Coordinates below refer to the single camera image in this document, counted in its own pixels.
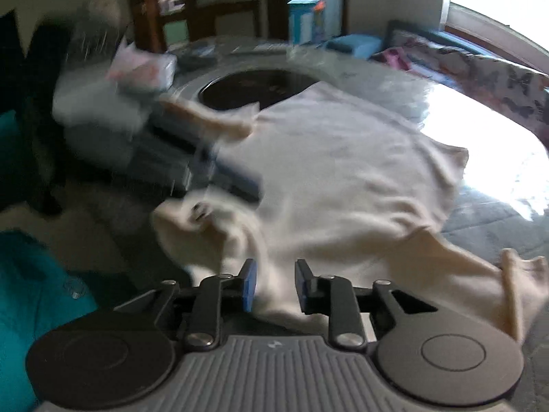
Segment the teal sleeve left forearm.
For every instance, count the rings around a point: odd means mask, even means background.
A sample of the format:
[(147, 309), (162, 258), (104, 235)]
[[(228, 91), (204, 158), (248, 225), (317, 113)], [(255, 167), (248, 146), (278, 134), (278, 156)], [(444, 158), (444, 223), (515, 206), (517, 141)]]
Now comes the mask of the teal sleeve left forearm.
[(48, 331), (97, 308), (86, 284), (47, 247), (20, 230), (1, 233), (1, 409), (38, 404), (25, 370), (30, 347)]

